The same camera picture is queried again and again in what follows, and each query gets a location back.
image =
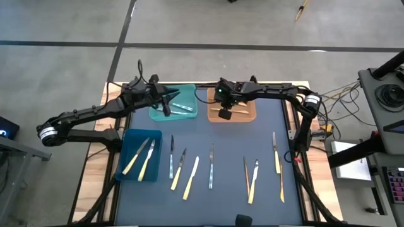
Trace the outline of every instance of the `blue mat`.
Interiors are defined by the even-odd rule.
[[[198,91],[206,97],[206,90]],[[302,224],[292,165],[283,160],[288,150],[280,100],[256,100],[257,118],[250,123],[211,123],[207,106],[198,102],[195,119],[155,122],[148,109],[136,111],[132,128],[163,132],[157,182],[122,182],[116,225],[199,226],[234,225],[237,214],[253,218],[253,225]],[[272,132],[276,133],[283,164],[285,203],[280,200],[280,176],[275,173]],[[174,173],[184,148],[187,155],[175,191],[170,190],[170,137],[174,135]],[[213,189],[208,189],[209,149],[215,143]],[[195,157],[199,166],[187,201],[182,200]],[[259,161],[254,203],[247,203],[243,156],[249,180]]]

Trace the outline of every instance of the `wooden tray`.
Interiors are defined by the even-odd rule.
[[[208,102],[212,102],[214,99],[213,97],[215,96],[215,89],[214,88],[208,88]],[[255,107],[255,101],[250,101],[247,103],[247,106],[242,106],[242,105],[236,105],[234,106],[231,111],[232,113],[232,118],[230,120],[226,120],[223,118],[220,118],[218,116],[219,111],[218,110],[212,110],[213,108],[221,108],[220,103],[213,103],[213,104],[208,104],[208,119],[210,122],[213,123],[234,123],[234,122],[252,122],[256,117],[257,117],[257,111]],[[237,113],[235,111],[247,111],[248,114],[245,113]]]

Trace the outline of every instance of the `gray floor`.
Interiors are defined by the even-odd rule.
[[[293,0],[138,0],[126,42],[188,44],[403,47],[400,0],[312,0],[294,23]],[[0,0],[0,40],[117,42],[129,0]],[[14,216],[34,226],[64,224],[84,162],[87,144],[45,148],[35,126],[74,108],[98,104],[115,48],[0,46],[0,115],[21,125],[19,142],[51,152],[48,163],[32,163],[29,187],[21,191]],[[394,54],[251,50],[124,49],[115,76],[145,75],[162,81],[215,81],[223,76],[261,81],[307,80],[319,93],[357,79],[357,71],[378,67]],[[373,123],[363,93],[357,114]],[[346,114],[335,107],[332,117]],[[337,122],[342,138],[369,137],[373,127],[348,117]],[[91,129],[93,124],[82,126]],[[355,224],[393,226],[391,216],[362,211],[374,206],[370,189],[358,194],[336,182],[344,219]]]

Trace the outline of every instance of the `wooden table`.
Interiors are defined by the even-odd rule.
[[[309,87],[309,83],[307,81],[263,81],[261,83],[283,83],[289,82],[293,83],[294,85],[303,85]],[[205,83],[205,82],[172,82],[172,83]],[[121,92],[121,88],[118,86],[114,86],[113,84],[109,85],[109,100],[116,98]],[[105,103],[106,99],[106,86],[104,87],[104,92],[102,95],[101,104]],[[292,115],[292,108],[289,102],[287,102],[288,114],[290,119],[290,126],[291,129],[295,129],[295,124],[293,121]],[[95,130],[102,131],[104,129],[110,128],[112,125],[115,124],[115,119],[102,119],[98,120],[95,123]],[[319,129],[319,122],[317,119],[314,119],[311,126],[312,130]],[[324,149],[324,144],[320,141],[313,141],[313,146],[317,146],[319,148]],[[88,156],[97,151],[105,148],[104,145],[99,143],[91,143],[88,151]],[[78,198],[75,204],[74,214],[73,214],[73,221],[77,221],[81,219],[91,208],[94,202],[97,200],[98,196],[101,194],[102,186],[104,183],[105,177],[105,169],[107,166],[109,153],[108,151],[102,151],[99,154],[91,157],[84,166],[83,178],[79,184],[80,190],[78,192]],[[331,174],[330,166],[328,165],[327,154],[323,151],[318,149],[311,148],[307,152],[307,159],[309,161],[309,167],[311,171],[311,177],[313,181],[314,190],[324,203],[324,205],[331,211],[331,213],[342,220],[342,213],[340,209],[340,204],[338,202],[338,198],[335,191],[334,181]],[[115,163],[113,167],[113,171],[116,169],[118,158],[115,158]],[[311,209],[311,202],[310,198],[307,193],[304,191],[304,201],[307,210],[307,217],[308,220],[314,220],[313,213]],[[112,198],[112,193],[110,193],[105,208],[105,220],[108,220],[109,213],[110,213],[110,202]]]

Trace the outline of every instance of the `white paper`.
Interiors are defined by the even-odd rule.
[[[333,152],[340,152],[355,146],[356,144],[343,143],[343,142],[331,142]],[[336,168],[336,176],[338,178],[349,178],[357,180],[372,180],[369,173],[369,167],[367,166],[366,158],[352,161],[348,164]]]

